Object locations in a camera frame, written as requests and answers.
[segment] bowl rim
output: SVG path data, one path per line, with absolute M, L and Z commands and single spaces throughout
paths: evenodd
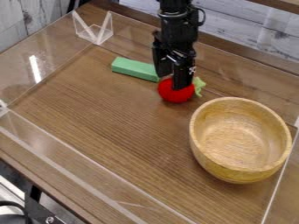
M 213 104 L 214 102 L 222 102 L 222 101 L 242 101 L 242 102 L 248 102 L 254 104 L 256 106 L 258 106 L 260 108 L 262 108 L 268 113 L 270 113 L 274 116 L 274 119 L 278 121 L 278 123 L 281 124 L 281 127 L 284 129 L 284 134 L 285 134 L 285 147 L 284 147 L 284 153 L 280 156 L 280 158 L 272 163 L 272 164 L 266 164 L 262 167 L 258 168 L 246 168 L 246 167 L 237 167 L 237 166 L 232 166 L 229 164 L 220 164 L 218 162 L 216 162 L 212 158 L 212 156 L 209 154 L 206 154 L 204 151 L 198 150 L 198 148 L 201 148 L 201 145 L 197 141 L 197 138 L 194 137 L 194 131 L 193 131 L 193 126 L 194 126 L 194 120 L 197 118 L 198 113 L 202 111 L 204 108 L 206 108 L 210 104 Z M 257 101 L 252 101 L 249 99 L 245 98 L 240 98 L 240 97 L 220 97 L 216 98 L 210 101 L 204 102 L 200 107 L 194 110 L 192 116 L 190 116 L 190 123 L 189 123 L 189 133 L 190 133 L 190 140 L 193 141 L 193 144 L 196 146 L 196 150 L 200 151 L 200 153 L 204 155 L 204 157 L 206 157 L 214 164 L 217 164 L 218 166 L 232 170 L 232 171 L 237 171 L 237 172 L 264 172 L 268 170 L 272 170 L 273 168 L 276 168 L 277 166 L 280 166 L 282 164 L 282 162 L 285 161 L 286 157 L 290 154 L 290 149 L 292 149 L 292 136 L 290 136 L 290 132 L 289 129 L 285 126 L 285 122 L 282 120 L 282 118 L 277 115 L 277 113 L 268 108 L 264 104 L 261 104 Z

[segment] red object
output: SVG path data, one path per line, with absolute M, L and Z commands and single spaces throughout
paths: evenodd
M 158 83 L 157 91 L 165 101 L 181 103 L 186 102 L 192 98 L 194 87 L 190 84 L 180 90 L 173 90 L 173 79 L 169 78 Z

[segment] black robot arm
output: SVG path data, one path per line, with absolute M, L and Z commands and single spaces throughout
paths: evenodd
M 153 64 L 158 77 L 172 74 L 172 89 L 192 84 L 194 57 L 192 44 L 198 37 L 198 26 L 205 13 L 192 0 L 160 0 L 161 30 L 153 32 Z

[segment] green object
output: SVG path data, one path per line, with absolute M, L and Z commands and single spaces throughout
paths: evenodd
M 160 79 L 154 72 L 154 66 L 144 62 L 116 57 L 112 63 L 114 73 L 130 75 L 138 79 L 157 82 Z
M 194 94 L 201 97 L 201 89 L 206 86 L 205 82 L 198 77 L 194 77 L 192 84 L 194 86 Z

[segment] wooden bowl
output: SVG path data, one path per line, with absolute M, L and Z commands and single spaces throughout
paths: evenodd
M 190 149 L 201 167 L 236 184 L 268 178 L 292 146 L 278 115 L 260 103 L 224 97 L 204 103 L 190 118 Z

